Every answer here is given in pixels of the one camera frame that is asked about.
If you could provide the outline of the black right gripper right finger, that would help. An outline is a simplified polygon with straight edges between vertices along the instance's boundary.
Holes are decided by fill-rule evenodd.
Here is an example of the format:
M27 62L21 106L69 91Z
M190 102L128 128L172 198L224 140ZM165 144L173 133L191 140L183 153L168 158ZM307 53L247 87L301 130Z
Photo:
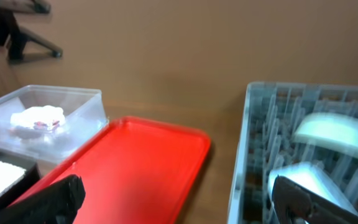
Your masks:
M280 224L297 218L309 224L358 224L358 216L294 181L278 176L272 190L272 205Z

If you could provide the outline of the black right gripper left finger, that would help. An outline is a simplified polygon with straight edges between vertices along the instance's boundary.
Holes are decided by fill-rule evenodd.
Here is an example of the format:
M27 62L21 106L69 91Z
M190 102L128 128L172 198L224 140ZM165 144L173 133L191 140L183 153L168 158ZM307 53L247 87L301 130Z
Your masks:
M81 177L69 175L0 210L0 224L73 223L85 196Z

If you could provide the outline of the light blue bowl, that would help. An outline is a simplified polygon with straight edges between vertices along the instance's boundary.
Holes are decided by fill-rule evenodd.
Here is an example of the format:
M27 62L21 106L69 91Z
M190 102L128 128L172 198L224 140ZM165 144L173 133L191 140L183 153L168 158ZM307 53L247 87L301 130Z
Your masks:
M358 212L333 182L333 180L317 165L301 162L270 171L268 176L268 196L272 200L273 185L277 176L284 176L296 184L312 191L322 198L358 216Z

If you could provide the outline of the red snack wrapper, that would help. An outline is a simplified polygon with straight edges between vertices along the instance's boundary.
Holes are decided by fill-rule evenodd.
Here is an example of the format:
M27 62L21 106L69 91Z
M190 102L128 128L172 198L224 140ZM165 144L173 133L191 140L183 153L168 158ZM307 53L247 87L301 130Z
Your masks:
M53 120L51 123L45 123L41 121L37 121L34 123L34 129L44 130L44 131L52 131L57 129L60 126L59 120Z

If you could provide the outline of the white tissue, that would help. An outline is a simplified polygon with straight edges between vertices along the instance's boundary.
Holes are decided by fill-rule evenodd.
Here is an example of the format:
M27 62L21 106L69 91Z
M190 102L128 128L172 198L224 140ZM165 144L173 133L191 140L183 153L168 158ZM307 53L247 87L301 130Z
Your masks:
M51 123L53 120L59 120L60 126L65 124L66 119L61 107L33 106L20 113L13 113L10 122L14 126L34 129L34 123L37 121Z

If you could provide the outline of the green bowl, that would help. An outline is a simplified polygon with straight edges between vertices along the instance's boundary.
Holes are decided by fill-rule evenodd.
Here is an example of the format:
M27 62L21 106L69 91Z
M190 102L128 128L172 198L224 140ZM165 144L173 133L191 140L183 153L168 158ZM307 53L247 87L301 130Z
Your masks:
M358 119L337 113L312 113L295 130L294 142L313 142L318 147L358 159Z

